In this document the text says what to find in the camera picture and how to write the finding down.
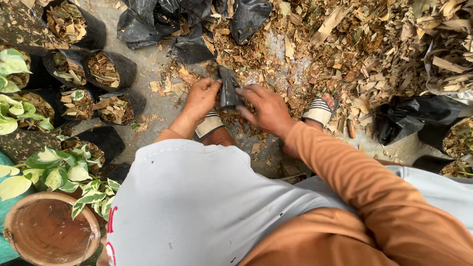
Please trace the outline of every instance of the sandal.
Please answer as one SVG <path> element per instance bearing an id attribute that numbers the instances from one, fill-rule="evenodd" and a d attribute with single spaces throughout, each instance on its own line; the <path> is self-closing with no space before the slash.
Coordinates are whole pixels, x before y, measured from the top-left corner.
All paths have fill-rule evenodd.
<path id="1" fill-rule="evenodd" d="M 302 121 L 309 119 L 320 123 L 322 128 L 324 128 L 337 113 L 338 106 L 340 105 L 340 99 L 333 99 L 333 103 L 333 110 L 331 110 L 323 98 L 314 98 L 310 102 L 309 110 L 302 114 Z"/>
<path id="2" fill-rule="evenodd" d="M 222 120 L 217 114 L 215 109 L 212 109 L 210 113 L 205 117 L 204 122 L 200 123 L 195 129 L 194 140 L 197 142 L 202 142 L 205 137 L 215 130 L 223 127 Z"/>

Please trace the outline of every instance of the black plastic bag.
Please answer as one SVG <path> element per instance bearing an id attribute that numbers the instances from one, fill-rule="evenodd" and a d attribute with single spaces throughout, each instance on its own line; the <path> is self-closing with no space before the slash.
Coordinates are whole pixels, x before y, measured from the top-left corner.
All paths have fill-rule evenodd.
<path id="1" fill-rule="evenodd" d="M 181 28 L 178 0 L 123 0 L 137 20 L 168 35 Z"/>
<path id="2" fill-rule="evenodd" d="M 388 145 L 424 127 L 424 121 L 449 124 L 462 109 L 462 104 L 446 96 L 400 97 L 376 110 L 375 126 L 379 143 Z"/>
<path id="3" fill-rule="evenodd" d="M 212 0 L 182 0 L 181 13 L 187 13 L 189 27 L 196 26 L 203 21 L 212 21 Z"/>
<path id="4" fill-rule="evenodd" d="M 120 15 L 117 38 L 126 42 L 128 48 L 141 48 L 159 43 L 168 34 L 161 34 L 155 28 L 146 26 L 133 16 L 131 9 Z"/>
<path id="5" fill-rule="evenodd" d="M 98 54 L 100 51 L 103 51 L 104 54 L 115 64 L 116 70 L 118 71 L 118 75 L 120 76 L 120 84 L 118 87 L 110 87 L 105 86 L 102 83 L 98 82 L 94 76 L 90 73 L 90 69 L 88 67 L 88 61 Z M 88 53 L 82 59 L 82 67 L 84 67 L 84 72 L 86 74 L 87 82 L 92 83 L 94 86 L 103 89 L 107 92 L 117 91 L 121 88 L 129 88 L 135 81 L 136 77 L 136 63 L 131 61 L 130 59 L 126 58 L 124 55 L 113 53 L 113 52 L 106 52 L 104 50 L 94 50 Z"/>
<path id="6" fill-rule="evenodd" d="M 102 181 L 107 181 L 107 178 L 108 178 L 121 184 L 123 183 L 123 181 L 125 181 L 125 178 L 128 175 L 130 168 L 131 168 L 130 164 L 123 162 L 119 164 L 117 167 L 115 167 L 112 171 L 110 171 L 110 173 L 108 173 L 102 179 Z"/>
<path id="7" fill-rule="evenodd" d="M 123 95 L 126 96 L 126 98 L 131 104 L 131 112 L 133 113 L 133 118 L 137 118 L 138 116 L 140 116 L 143 113 L 143 110 L 145 108 L 146 98 L 144 98 L 143 95 L 141 95 L 140 93 L 132 89 L 120 89 L 118 91 L 100 95 L 99 98 L 109 98 L 113 96 L 118 97 L 118 96 L 123 96 Z M 100 115 L 100 113 L 99 113 L 99 116 L 100 116 L 100 121 L 102 121 L 103 123 L 107 125 L 118 125 L 118 124 L 115 124 L 113 121 L 105 121 L 105 119 Z M 122 125 L 129 124 L 132 120 L 133 119 L 130 119 L 128 122 Z"/>
<path id="8" fill-rule="evenodd" d="M 217 71 L 213 74 L 214 80 L 222 79 L 222 88 L 220 88 L 220 107 L 223 109 L 235 109 L 237 105 L 243 104 L 238 97 L 236 89 L 240 88 L 235 73 L 222 66 L 217 66 Z"/>
<path id="9" fill-rule="evenodd" d="M 76 88 L 74 88 L 74 90 L 84 90 L 90 96 L 90 99 L 92 100 L 92 102 L 94 104 L 97 103 L 98 96 L 101 94 L 100 90 L 94 89 L 94 88 L 91 88 L 91 87 L 76 87 Z M 56 98 L 56 105 L 57 105 L 58 111 L 59 111 L 58 114 L 62 115 L 62 117 L 66 120 L 85 120 L 85 119 L 79 119 L 77 117 L 64 114 L 67 111 L 67 109 L 69 109 L 64 104 L 65 103 L 61 102 L 61 94 L 59 93 L 59 97 Z M 97 110 L 94 111 L 91 119 L 94 119 L 96 117 L 98 117 L 98 111 Z"/>
<path id="10" fill-rule="evenodd" d="M 201 24 L 195 26 L 187 37 L 178 36 L 174 39 L 166 56 L 185 64 L 195 64 L 215 58 L 202 38 Z"/>
<path id="11" fill-rule="evenodd" d="M 105 161 L 102 167 L 109 164 L 115 157 L 125 150 L 125 143 L 111 126 L 93 127 L 80 134 L 70 137 L 61 142 L 61 147 L 66 148 L 66 142 L 79 139 L 95 144 L 104 152 Z"/>
<path id="12" fill-rule="evenodd" d="M 230 24 L 230 31 L 238 44 L 247 44 L 269 18 L 273 5 L 265 0 L 240 0 L 235 1 L 235 4 L 238 7 Z"/>
<path id="13" fill-rule="evenodd" d="M 62 84 L 70 88 L 86 86 L 87 83 L 84 85 L 75 84 L 73 82 L 67 81 L 64 78 L 60 78 L 54 74 L 55 71 L 58 71 L 58 67 L 54 64 L 54 59 L 53 59 L 54 52 L 61 52 L 67 59 L 69 59 L 71 62 L 78 65 L 82 69 L 84 69 L 84 67 L 82 67 L 81 60 L 84 58 L 84 56 L 86 56 L 87 52 L 83 50 L 51 49 L 43 57 L 43 64 L 46 70 L 48 71 L 48 73 L 52 77 L 59 80 Z"/>
<path id="14" fill-rule="evenodd" d="M 59 92 L 58 89 L 51 89 L 51 88 L 29 89 L 29 90 L 19 91 L 18 93 L 20 96 L 23 96 L 24 94 L 30 93 L 30 92 L 39 95 L 41 98 L 43 98 L 45 102 L 47 102 L 53 108 L 54 118 L 52 121 L 50 120 L 49 122 L 53 125 L 54 129 L 58 129 L 63 126 L 71 125 L 71 124 L 76 125 L 79 123 L 79 121 L 67 120 L 62 116 L 63 113 L 61 113 L 58 108 L 58 103 L 61 102 L 61 93 Z M 20 129 L 32 130 L 32 131 L 39 130 L 37 128 L 28 129 L 27 127 L 20 127 Z"/>
<path id="15" fill-rule="evenodd" d="M 46 11 L 51 10 L 51 7 L 55 8 L 61 5 L 61 3 L 64 1 L 67 1 L 69 4 L 76 5 L 72 1 L 69 1 L 69 0 L 53 0 L 49 2 L 49 4 L 43 8 L 43 15 L 41 16 L 41 19 L 44 21 L 46 25 L 48 24 L 48 16 L 47 16 Z M 92 16 L 90 13 L 80 8 L 80 6 L 78 5 L 76 6 L 81 12 L 82 16 L 84 17 L 84 21 L 87 25 L 86 35 L 80 41 L 71 45 L 75 45 L 77 47 L 82 47 L 82 48 L 89 48 L 89 49 L 103 49 L 106 43 L 106 39 L 107 39 L 105 23 L 103 21 L 98 20 L 97 18 Z"/>
<path id="16" fill-rule="evenodd" d="M 28 53 L 31 57 L 30 72 L 32 72 L 33 74 L 29 74 L 28 83 L 21 90 L 44 88 L 51 88 L 58 91 L 61 90 L 62 84 L 57 79 L 52 77 L 43 65 L 43 56 L 47 54 L 48 50 L 38 46 L 11 46 L 13 49 L 19 49 L 25 53 Z"/>

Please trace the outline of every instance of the green mat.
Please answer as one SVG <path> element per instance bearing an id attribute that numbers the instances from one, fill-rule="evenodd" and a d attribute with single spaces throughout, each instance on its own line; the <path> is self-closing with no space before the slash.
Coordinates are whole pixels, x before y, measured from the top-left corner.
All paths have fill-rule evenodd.
<path id="1" fill-rule="evenodd" d="M 13 162 L 8 158 L 3 152 L 0 151 L 0 165 L 8 165 L 13 166 Z M 9 178 L 10 176 L 0 177 L 0 183 L 3 182 L 5 179 Z M 26 192 L 19 195 L 18 197 L 14 197 L 12 199 L 8 199 L 6 201 L 0 201 L 0 230 L 3 234 L 3 229 L 5 226 L 5 217 L 7 216 L 8 211 L 11 209 L 15 203 L 17 203 L 20 199 L 28 196 L 29 194 L 33 194 L 35 191 L 33 186 L 31 186 Z M 18 253 L 13 250 L 10 246 L 8 241 L 2 236 L 0 237 L 0 264 L 10 261 L 14 258 L 19 257 Z"/>

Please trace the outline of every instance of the potting mix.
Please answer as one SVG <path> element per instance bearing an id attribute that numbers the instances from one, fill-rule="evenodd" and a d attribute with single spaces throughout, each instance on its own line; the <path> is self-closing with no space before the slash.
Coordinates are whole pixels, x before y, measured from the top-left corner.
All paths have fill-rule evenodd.
<path id="1" fill-rule="evenodd" d="M 24 94 L 22 97 L 26 98 L 30 104 L 36 107 L 36 114 L 42 115 L 45 118 L 49 118 L 50 123 L 53 122 L 55 114 L 54 109 L 48 102 L 41 98 L 41 96 L 33 92 L 29 92 Z M 35 121 L 31 117 L 25 118 L 18 121 L 18 127 L 26 127 L 27 129 L 38 129 L 42 132 L 46 132 L 46 130 L 40 127 L 38 123 L 39 121 Z"/>
<path id="2" fill-rule="evenodd" d="M 100 51 L 88 61 L 88 67 L 90 74 L 97 82 L 114 88 L 120 84 L 120 75 L 115 64 L 112 63 L 103 51 Z"/>
<path id="3" fill-rule="evenodd" d="M 105 121 L 111 121 L 115 124 L 125 124 L 133 119 L 131 103 L 126 96 L 100 98 L 100 101 L 94 105 L 93 110 L 98 110 Z"/>
<path id="4" fill-rule="evenodd" d="M 57 71 L 54 71 L 54 75 L 74 84 L 86 84 L 87 81 L 84 70 L 76 63 L 69 60 L 63 53 L 59 51 L 54 52 L 53 61 L 54 65 L 57 67 Z"/>
<path id="5" fill-rule="evenodd" d="M 30 70 L 31 56 L 28 53 L 11 45 L 0 44 L 0 51 L 3 51 L 5 49 L 15 49 L 19 51 L 20 53 L 22 53 L 22 55 L 25 57 L 26 67 L 28 68 L 28 70 Z M 26 85 L 28 84 L 29 75 L 30 75 L 29 73 L 13 73 L 11 75 L 6 76 L 6 78 L 9 81 L 12 81 L 13 83 L 15 83 L 19 89 L 22 89 L 26 87 Z"/>
<path id="6" fill-rule="evenodd" d="M 86 35 L 87 25 L 76 5 L 67 1 L 47 11 L 49 29 L 61 40 L 74 44 Z"/>
<path id="7" fill-rule="evenodd" d="M 62 115 L 74 116 L 81 120 L 92 118 L 94 102 L 85 90 L 66 91 L 61 94 L 61 102 L 68 108 Z"/>
<path id="8" fill-rule="evenodd" d="M 448 132 L 443 140 L 445 152 L 452 158 L 460 158 L 473 152 L 473 119 L 465 118 Z"/>

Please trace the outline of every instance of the person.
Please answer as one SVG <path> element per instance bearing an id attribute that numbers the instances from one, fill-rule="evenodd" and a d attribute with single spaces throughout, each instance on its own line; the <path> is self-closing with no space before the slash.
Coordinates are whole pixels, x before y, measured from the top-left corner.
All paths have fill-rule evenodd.
<path id="1" fill-rule="evenodd" d="M 193 84 L 169 128 L 136 152 L 110 210 L 110 265 L 473 265 L 462 224 L 472 229 L 470 187 L 387 168 L 328 136 L 330 94 L 302 122 L 280 96 L 251 85 L 238 94 L 256 112 L 238 106 L 241 115 L 317 174 L 294 186 L 263 177 L 215 119 L 220 86 Z"/>

